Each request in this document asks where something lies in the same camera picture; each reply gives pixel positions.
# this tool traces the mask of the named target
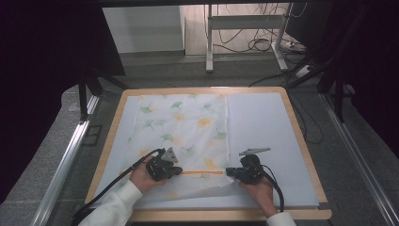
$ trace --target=hand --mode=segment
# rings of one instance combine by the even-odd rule
[[[249,193],[252,200],[259,204],[267,218],[278,213],[273,204],[273,186],[266,178],[263,177],[257,185],[249,185],[243,182],[240,182],[239,185]]]
[[[153,156],[148,156],[143,163],[139,164],[136,168],[133,169],[132,174],[130,175],[129,180],[141,191],[141,193],[145,193],[155,186],[163,186],[167,180],[154,181],[152,177],[149,175],[146,169],[146,163],[148,163]]]

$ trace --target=dark wall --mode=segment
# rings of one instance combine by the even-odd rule
[[[124,71],[100,8],[2,1],[0,10],[3,202],[54,122],[62,93],[87,69]]]
[[[374,1],[342,60],[353,105],[399,157],[399,2]]]

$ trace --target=metal rail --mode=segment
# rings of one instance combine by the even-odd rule
[[[376,180],[373,172],[371,171],[366,160],[364,159],[363,155],[361,154],[361,151],[359,150],[358,145],[356,144],[355,140],[350,135],[349,131],[346,129],[345,124],[341,123],[340,120],[338,119],[338,117],[335,115],[334,109],[333,109],[334,104],[331,102],[331,100],[329,99],[327,94],[320,94],[320,97],[323,100],[323,102],[326,106],[327,112],[328,112],[329,116],[331,117],[334,125],[336,126],[337,131],[339,132],[341,139],[343,140],[343,143],[346,146],[347,151],[349,151],[349,154],[350,154],[353,162],[355,163],[356,167],[358,168],[358,171],[359,171],[364,183],[366,184],[371,195],[373,196],[375,203],[378,206],[382,216],[387,221],[387,225],[398,226],[399,218],[391,204],[390,199],[386,195],[382,186]]]
[[[73,163],[73,159],[75,158],[80,143],[83,139],[83,135],[88,129],[90,117],[94,112],[98,101],[98,97],[92,96],[90,98],[88,102],[88,119],[77,125],[71,141],[67,147],[67,150],[65,151],[64,156],[62,157],[61,162],[56,169],[56,173],[50,185],[48,186],[47,191],[44,194],[44,197],[40,203],[40,206],[32,220],[32,226],[45,225],[47,223],[47,220],[49,219],[53,207],[56,203],[56,199],[58,198],[58,195],[62,187],[64,186],[65,180]]]

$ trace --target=wooden border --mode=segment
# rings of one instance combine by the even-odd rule
[[[123,109],[129,96],[138,95],[160,95],[160,94],[234,94],[234,93],[267,93],[278,92],[281,95],[285,108],[293,125],[296,140],[302,152],[306,166],[310,173],[311,180],[320,203],[327,202],[326,194],[320,183],[316,168],[311,160],[308,147],[299,124],[295,117],[295,112],[291,106],[287,92],[280,87],[265,88],[176,88],[176,89],[128,89],[122,93],[117,112],[112,121],[111,128],[106,138],[103,153],[100,157],[96,172],[91,182],[86,202],[94,198],[94,193],[100,183],[104,173],[105,165],[111,153],[112,144],[120,124]],[[318,208],[287,209],[294,219],[329,219],[332,212],[330,209],[319,210]],[[265,216],[258,209],[226,209],[226,210],[135,210],[129,221],[263,221]]]

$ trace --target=fabric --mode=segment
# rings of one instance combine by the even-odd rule
[[[227,120],[226,95],[142,95],[120,171],[152,150],[172,148],[179,160],[175,166],[184,173],[146,194],[144,200],[214,196],[210,188],[233,182],[223,174],[230,166]]]
[[[79,226],[122,226],[133,212],[133,205],[142,197],[138,188],[130,181],[117,191],[105,195],[102,204],[88,215]],[[269,226],[295,226],[291,215],[279,213],[267,221]]]
[[[290,213],[282,212],[266,220],[268,226],[296,226],[293,218],[291,217]]]

